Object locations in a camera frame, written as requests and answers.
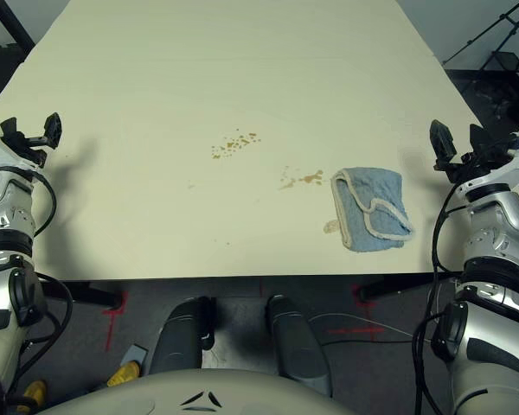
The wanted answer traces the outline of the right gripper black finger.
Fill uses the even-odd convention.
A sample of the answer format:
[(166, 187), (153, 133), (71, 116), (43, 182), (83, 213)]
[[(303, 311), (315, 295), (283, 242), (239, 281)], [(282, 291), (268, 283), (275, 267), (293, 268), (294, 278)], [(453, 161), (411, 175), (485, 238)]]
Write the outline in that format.
[(494, 147), (495, 141), (485, 128), (471, 124), (470, 144), (474, 152), (490, 152)]
[(453, 159), (457, 154), (450, 130), (437, 119), (431, 122), (429, 138), (438, 159)]

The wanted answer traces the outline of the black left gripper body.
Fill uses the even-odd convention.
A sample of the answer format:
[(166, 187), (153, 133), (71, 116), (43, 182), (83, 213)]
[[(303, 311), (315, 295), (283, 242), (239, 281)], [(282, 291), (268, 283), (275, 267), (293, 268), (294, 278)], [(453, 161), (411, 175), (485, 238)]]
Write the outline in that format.
[(21, 159), (31, 162), (38, 168), (43, 168), (47, 160), (47, 153), (37, 147), (48, 146), (45, 136), (27, 138), (20, 131), (7, 133), (2, 136), (3, 143), (13, 150)]

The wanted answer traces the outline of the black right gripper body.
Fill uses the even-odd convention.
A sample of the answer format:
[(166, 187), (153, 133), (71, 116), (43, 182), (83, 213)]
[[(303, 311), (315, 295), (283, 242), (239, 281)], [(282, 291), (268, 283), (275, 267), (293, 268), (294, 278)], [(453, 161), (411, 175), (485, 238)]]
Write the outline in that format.
[(492, 144), (482, 144), (472, 152), (463, 154), (460, 163), (453, 163), (455, 147), (448, 144), (443, 150), (435, 150), (437, 159), (433, 169), (445, 172), (449, 183), (461, 184), (509, 163), (513, 159), (512, 151), (516, 149), (517, 139), (507, 137)]

